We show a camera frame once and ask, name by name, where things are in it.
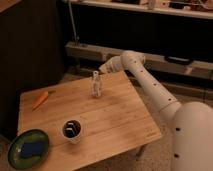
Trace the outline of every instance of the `small bottle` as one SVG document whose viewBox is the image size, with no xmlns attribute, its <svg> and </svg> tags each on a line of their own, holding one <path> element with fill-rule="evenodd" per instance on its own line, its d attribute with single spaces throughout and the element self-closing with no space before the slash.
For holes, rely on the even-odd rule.
<svg viewBox="0 0 213 171">
<path fill-rule="evenodd" d="M 92 96 L 93 97 L 100 97 L 101 96 L 101 77 L 100 77 L 98 71 L 93 71 Z"/>
</svg>

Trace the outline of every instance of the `floor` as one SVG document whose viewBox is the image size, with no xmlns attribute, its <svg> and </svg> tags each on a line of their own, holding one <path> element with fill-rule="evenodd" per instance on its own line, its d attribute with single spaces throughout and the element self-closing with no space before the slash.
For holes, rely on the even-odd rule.
<svg viewBox="0 0 213 171">
<path fill-rule="evenodd" d="M 61 83 L 66 81 L 73 81 L 81 79 L 83 76 L 76 76 L 66 73 L 61 80 Z M 135 86 L 140 97 L 147 105 L 148 110 L 153 116 L 156 123 L 159 125 L 163 137 L 155 142 L 148 144 L 143 155 L 137 158 L 135 155 L 139 149 L 134 149 L 123 154 L 114 156 L 112 158 L 103 160 L 101 162 L 92 164 L 78 171 L 169 171 L 171 164 L 171 148 L 172 148 L 172 134 L 168 129 L 166 123 L 159 116 L 158 112 L 152 106 L 149 97 L 138 86 Z M 188 101 L 203 101 L 201 98 L 193 96 L 185 96 L 181 94 L 174 94 L 181 102 Z M 213 100 L 205 101 L 208 105 L 213 107 Z M 7 162 L 7 150 L 9 143 L 3 138 L 0 138 L 0 170 L 1 171 L 15 171 Z"/>
</svg>

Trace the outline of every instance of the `orange carrot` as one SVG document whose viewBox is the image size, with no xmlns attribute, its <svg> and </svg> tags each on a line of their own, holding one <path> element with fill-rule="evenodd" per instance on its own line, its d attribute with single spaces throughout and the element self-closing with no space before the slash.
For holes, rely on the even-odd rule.
<svg viewBox="0 0 213 171">
<path fill-rule="evenodd" d="M 37 107 L 39 107 L 49 96 L 48 91 L 44 91 L 35 101 L 33 104 L 33 110 L 35 110 Z"/>
</svg>

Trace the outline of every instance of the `wooden table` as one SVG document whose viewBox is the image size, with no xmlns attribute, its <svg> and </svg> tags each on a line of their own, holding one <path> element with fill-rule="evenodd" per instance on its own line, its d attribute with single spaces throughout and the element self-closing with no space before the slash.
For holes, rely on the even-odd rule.
<svg viewBox="0 0 213 171">
<path fill-rule="evenodd" d="M 21 0 L 0 0 L 0 13 L 10 8 Z"/>
<path fill-rule="evenodd" d="M 50 138 L 47 159 L 36 171 L 71 171 L 150 143 L 161 137 L 156 123 L 124 72 L 105 74 L 102 96 L 91 96 L 91 78 L 21 95 L 18 134 L 38 128 Z M 44 90 L 55 91 L 36 110 Z M 62 135 L 63 124 L 76 119 L 83 127 L 79 144 Z"/>
</svg>

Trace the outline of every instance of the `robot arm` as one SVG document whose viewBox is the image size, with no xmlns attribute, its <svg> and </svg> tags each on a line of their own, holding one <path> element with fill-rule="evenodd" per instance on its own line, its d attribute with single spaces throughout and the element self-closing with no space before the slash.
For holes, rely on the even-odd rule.
<svg viewBox="0 0 213 171">
<path fill-rule="evenodd" d="M 121 56 L 116 56 L 100 67 L 103 73 L 129 70 L 138 80 L 144 91 L 149 95 L 158 112 L 171 125 L 175 112 L 181 104 L 162 86 L 142 65 L 145 56 L 134 51 L 124 51 Z"/>
<path fill-rule="evenodd" d="M 142 65 L 145 56 L 124 51 L 100 67 L 103 73 L 129 70 L 173 133 L 172 171 L 213 170 L 213 110 L 201 102 L 181 104 Z"/>
</svg>

